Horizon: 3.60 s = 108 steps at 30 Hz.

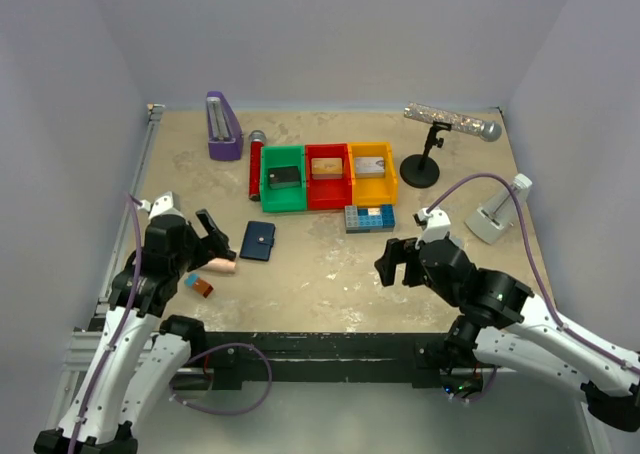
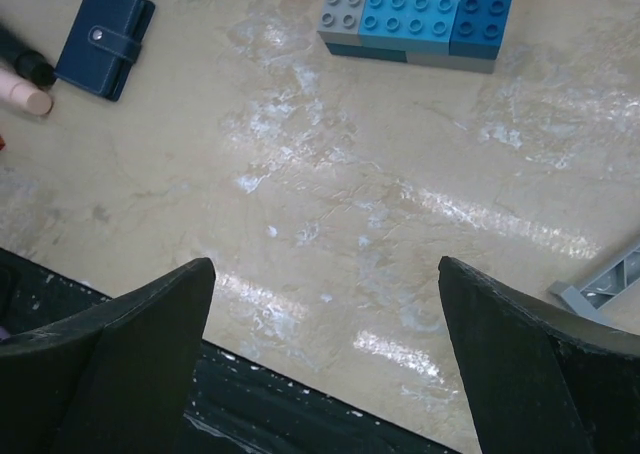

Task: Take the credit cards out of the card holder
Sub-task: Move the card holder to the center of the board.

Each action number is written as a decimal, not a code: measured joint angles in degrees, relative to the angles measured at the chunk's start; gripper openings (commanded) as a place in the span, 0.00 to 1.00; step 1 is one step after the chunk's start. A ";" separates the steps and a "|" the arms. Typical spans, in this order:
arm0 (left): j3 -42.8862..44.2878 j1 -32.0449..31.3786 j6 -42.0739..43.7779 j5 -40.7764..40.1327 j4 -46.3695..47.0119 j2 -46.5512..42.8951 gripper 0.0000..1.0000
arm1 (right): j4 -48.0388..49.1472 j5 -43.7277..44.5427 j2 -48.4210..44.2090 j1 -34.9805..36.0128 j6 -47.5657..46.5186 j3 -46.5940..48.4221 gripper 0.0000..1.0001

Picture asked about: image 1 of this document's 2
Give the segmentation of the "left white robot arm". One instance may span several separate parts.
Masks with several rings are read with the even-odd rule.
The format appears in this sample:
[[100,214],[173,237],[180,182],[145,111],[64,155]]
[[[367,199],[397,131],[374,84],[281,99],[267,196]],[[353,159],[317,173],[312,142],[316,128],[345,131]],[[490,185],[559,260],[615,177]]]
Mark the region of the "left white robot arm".
[[136,452],[135,427],[174,373],[205,359],[202,322],[162,318],[185,273],[236,256],[207,210],[196,217],[204,237],[175,209],[134,228],[136,248],[113,278],[100,342],[82,385],[58,425],[38,434],[35,452]]

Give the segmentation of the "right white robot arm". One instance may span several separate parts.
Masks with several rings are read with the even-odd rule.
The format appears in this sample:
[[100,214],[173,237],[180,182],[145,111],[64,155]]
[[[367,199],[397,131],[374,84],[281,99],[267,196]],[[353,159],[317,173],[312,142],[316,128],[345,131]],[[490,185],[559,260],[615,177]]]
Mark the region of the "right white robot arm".
[[449,238],[387,241],[374,267],[383,286],[404,265],[407,287],[426,286],[460,314],[443,341],[450,366],[476,361],[553,380],[585,403],[599,421],[639,429],[639,355],[553,314],[519,280],[478,268]]

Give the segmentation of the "navy blue card holder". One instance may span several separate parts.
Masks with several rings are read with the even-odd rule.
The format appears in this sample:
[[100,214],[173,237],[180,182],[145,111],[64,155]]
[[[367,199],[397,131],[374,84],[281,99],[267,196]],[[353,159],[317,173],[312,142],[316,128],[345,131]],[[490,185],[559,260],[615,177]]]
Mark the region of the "navy blue card holder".
[[242,259],[267,262],[274,246],[276,226],[273,223],[249,221],[239,256]]

